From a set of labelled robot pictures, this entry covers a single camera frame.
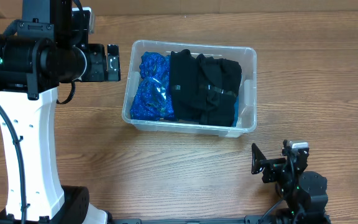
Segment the blue denim jeans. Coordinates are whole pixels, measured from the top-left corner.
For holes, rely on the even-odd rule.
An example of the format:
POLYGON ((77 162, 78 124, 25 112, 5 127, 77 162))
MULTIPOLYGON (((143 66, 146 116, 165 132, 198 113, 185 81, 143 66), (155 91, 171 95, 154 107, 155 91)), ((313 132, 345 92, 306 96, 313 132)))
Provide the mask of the blue denim jeans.
POLYGON ((234 103, 234 120, 232 123, 232 127, 236 127, 237 121, 239 117, 239 98, 236 98, 236 102, 234 103))

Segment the sparkly blue fabric bundle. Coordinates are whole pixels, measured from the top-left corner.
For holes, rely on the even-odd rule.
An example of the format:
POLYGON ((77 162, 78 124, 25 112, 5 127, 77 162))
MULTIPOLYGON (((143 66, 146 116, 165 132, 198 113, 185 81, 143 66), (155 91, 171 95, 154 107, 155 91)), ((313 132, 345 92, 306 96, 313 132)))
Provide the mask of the sparkly blue fabric bundle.
POLYGON ((159 121, 176 120, 169 90, 170 56, 146 52, 141 56, 140 77, 136 95, 132 102, 132 119, 159 121))

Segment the large black taped garment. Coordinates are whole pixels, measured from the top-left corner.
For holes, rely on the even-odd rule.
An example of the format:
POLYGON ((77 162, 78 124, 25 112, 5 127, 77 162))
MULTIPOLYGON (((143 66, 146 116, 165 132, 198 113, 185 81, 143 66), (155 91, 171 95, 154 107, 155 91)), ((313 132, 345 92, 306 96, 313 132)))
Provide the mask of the large black taped garment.
POLYGON ((231 95, 208 92, 199 122, 203 125, 230 127, 236 119, 237 99, 231 95))

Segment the small black garment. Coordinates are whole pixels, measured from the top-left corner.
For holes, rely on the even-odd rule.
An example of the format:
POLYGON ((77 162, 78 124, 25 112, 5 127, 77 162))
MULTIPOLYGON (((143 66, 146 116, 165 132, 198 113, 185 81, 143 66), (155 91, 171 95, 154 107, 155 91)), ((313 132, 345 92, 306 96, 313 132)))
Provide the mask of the small black garment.
POLYGON ((171 52, 169 87, 176 119, 200 119, 201 111, 193 101, 198 92, 198 70, 197 61, 188 49, 171 52))

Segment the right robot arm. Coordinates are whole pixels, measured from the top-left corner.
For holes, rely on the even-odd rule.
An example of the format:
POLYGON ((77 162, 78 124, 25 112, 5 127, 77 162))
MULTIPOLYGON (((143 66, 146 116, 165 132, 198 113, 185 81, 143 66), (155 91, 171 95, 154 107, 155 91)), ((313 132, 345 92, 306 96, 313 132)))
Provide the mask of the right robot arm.
POLYGON ((280 200, 263 215, 248 215, 246 223, 330 223, 327 178, 307 171, 310 147, 306 141, 283 141, 282 157, 267 159, 252 144, 253 175, 262 173, 263 183, 275 183, 280 200))

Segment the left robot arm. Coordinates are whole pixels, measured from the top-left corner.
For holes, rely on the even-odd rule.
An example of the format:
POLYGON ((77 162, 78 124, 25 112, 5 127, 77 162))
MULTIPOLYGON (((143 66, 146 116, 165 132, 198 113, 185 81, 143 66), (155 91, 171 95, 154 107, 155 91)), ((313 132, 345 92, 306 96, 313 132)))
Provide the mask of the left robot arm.
POLYGON ((54 118, 58 86, 118 82, 116 45, 91 44, 93 13, 78 0, 24 1, 0 34, 0 127, 8 196, 0 223, 109 224, 86 187, 60 183, 54 118))

